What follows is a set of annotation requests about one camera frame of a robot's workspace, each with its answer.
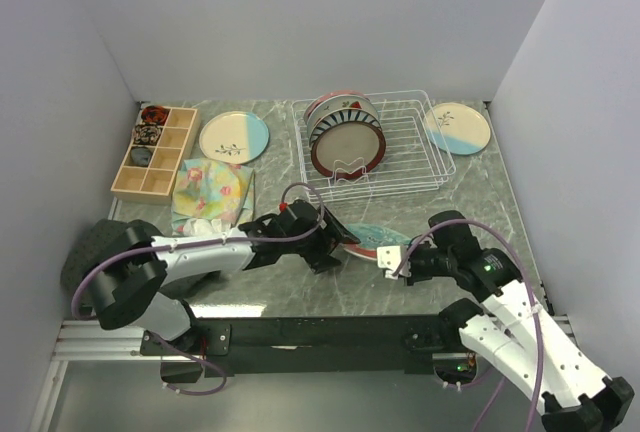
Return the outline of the red teal floral plate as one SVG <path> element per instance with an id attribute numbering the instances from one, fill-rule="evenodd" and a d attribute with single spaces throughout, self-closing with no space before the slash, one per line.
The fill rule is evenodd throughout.
<path id="1" fill-rule="evenodd" d="M 379 247 L 405 245 L 411 238 L 388 227 L 355 223 L 348 224 L 347 229 L 359 240 L 358 244 L 343 244 L 342 248 L 349 254 L 368 261 L 377 261 Z"/>

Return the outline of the maroon rim beige plate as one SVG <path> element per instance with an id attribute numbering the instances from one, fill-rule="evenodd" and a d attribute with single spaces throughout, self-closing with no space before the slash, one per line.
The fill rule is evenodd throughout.
<path id="1" fill-rule="evenodd" d="M 311 163 L 321 175 L 352 180 L 375 169 L 386 152 L 381 129 L 345 123 L 329 129 L 311 147 Z"/>

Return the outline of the blue striped white plate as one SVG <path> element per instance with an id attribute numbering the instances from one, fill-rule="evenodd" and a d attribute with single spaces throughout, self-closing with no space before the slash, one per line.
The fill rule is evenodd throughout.
<path id="1" fill-rule="evenodd" d="M 311 129 L 309 133 L 309 146 L 320 138 L 322 134 L 329 129 L 345 124 L 345 123 L 364 123 L 381 129 L 381 123 L 375 114 L 371 114 L 366 110 L 358 108 L 345 108 L 336 110 L 321 118 Z"/>

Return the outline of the watermelon pattern plate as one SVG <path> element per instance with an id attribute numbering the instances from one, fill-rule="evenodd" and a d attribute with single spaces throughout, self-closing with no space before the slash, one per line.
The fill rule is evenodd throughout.
<path id="1" fill-rule="evenodd" d="M 304 119 L 308 121 L 310 118 L 315 117 L 316 115 L 318 115 L 319 117 L 323 117 L 324 115 L 332 111 L 345 108 L 358 108 L 366 110 L 371 114 L 375 114 L 377 118 L 379 118 L 378 110 L 367 96 L 366 98 L 360 98 L 355 95 L 342 95 L 322 102 L 310 114 L 305 114 L 304 112 Z"/>

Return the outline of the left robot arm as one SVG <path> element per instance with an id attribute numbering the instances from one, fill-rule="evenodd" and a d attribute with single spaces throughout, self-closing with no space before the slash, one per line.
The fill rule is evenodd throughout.
<path id="1" fill-rule="evenodd" d="M 200 330 L 188 304 L 166 296 L 164 286 L 270 266 L 285 255 L 300 256 L 318 274 L 339 266 L 332 255 L 337 246 L 358 241 L 326 207 L 301 199 L 210 237 L 152 236 L 130 226 L 82 269 L 71 310 L 80 319 L 81 300 L 88 298 L 103 329 L 135 325 L 186 354 L 199 344 Z"/>

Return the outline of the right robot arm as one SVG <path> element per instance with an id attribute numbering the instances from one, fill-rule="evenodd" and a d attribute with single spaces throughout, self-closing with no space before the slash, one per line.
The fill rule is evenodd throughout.
<path id="1" fill-rule="evenodd" d="M 471 294 L 442 310 L 439 339 L 484 358 L 530 402 L 527 422 L 547 431 L 611 431 L 635 396 L 594 364 L 536 298 L 513 247 L 491 227 L 451 210 L 434 215 L 409 246 L 382 255 L 389 278 L 407 285 L 453 279 Z"/>

